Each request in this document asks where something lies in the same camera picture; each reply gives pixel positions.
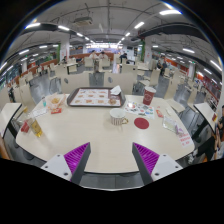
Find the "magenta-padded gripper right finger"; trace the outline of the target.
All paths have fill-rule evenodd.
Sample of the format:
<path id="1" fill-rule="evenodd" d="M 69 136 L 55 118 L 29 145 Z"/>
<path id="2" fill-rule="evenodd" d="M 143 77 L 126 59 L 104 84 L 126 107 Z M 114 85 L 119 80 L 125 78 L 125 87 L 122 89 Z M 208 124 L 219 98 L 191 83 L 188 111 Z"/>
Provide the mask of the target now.
<path id="1" fill-rule="evenodd" d="M 157 154 L 137 143 L 132 145 L 132 153 L 145 185 L 182 169 L 169 155 Z"/>

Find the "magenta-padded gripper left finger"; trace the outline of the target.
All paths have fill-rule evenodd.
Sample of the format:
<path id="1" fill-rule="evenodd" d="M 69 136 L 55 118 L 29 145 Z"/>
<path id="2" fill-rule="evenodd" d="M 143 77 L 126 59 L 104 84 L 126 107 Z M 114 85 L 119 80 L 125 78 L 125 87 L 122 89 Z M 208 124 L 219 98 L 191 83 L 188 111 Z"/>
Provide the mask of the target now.
<path id="1" fill-rule="evenodd" d="M 90 153 L 90 143 L 87 142 L 66 154 L 56 154 L 42 169 L 79 185 Z"/>

